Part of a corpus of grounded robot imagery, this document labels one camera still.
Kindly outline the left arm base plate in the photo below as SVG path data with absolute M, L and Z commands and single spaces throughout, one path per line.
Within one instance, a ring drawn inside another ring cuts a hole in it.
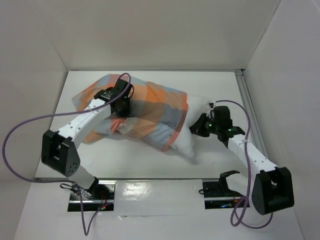
M 98 196 L 92 196 L 83 190 L 81 191 L 84 212 L 95 212 L 96 210 L 111 212 L 114 210 L 116 181 L 100 180 L 99 184 L 104 185 L 108 189 L 108 193 L 99 193 Z M 66 183 L 61 183 L 60 188 L 70 192 L 67 211 L 80 212 L 81 198 L 77 188 Z

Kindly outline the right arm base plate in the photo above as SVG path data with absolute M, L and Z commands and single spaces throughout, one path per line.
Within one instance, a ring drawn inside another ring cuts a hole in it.
M 217 179 L 203 180 L 202 188 L 198 190 L 204 197 L 205 209 L 230 209 L 244 198 L 239 192 L 229 189 L 227 178 L 240 174 L 237 170 L 223 172 Z

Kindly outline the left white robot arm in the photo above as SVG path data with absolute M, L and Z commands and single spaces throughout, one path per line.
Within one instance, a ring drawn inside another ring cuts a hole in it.
M 108 194 L 105 186 L 81 166 L 78 147 L 85 137 L 112 114 L 129 115 L 132 89 L 130 80 L 118 77 L 113 87 L 99 90 L 88 106 L 57 131 L 47 130 L 42 136 L 41 161 L 73 182 L 81 194 L 92 200 Z

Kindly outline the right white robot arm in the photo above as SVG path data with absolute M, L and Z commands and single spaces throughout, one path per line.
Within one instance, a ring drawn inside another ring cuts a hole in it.
M 217 135 L 227 149 L 250 166 L 254 176 L 250 194 L 254 208 L 261 215 L 291 208 L 295 204 L 292 175 L 288 168 L 278 167 L 267 159 L 251 142 L 245 132 L 234 126 L 227 106 L 216 106 L 210 113 L 202 113 L 190 127 L 200 137 Z

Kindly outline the checkered orange grey pillowcase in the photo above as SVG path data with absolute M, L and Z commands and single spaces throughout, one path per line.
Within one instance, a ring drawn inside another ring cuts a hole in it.
M 83 142 L 90 144 L 106 135 L 119 133 L 166 151 L 183 129 L 188 110 L 187 93 L 135 77 L 130 79 L 134 92 L 129 116 L 108 116 Z

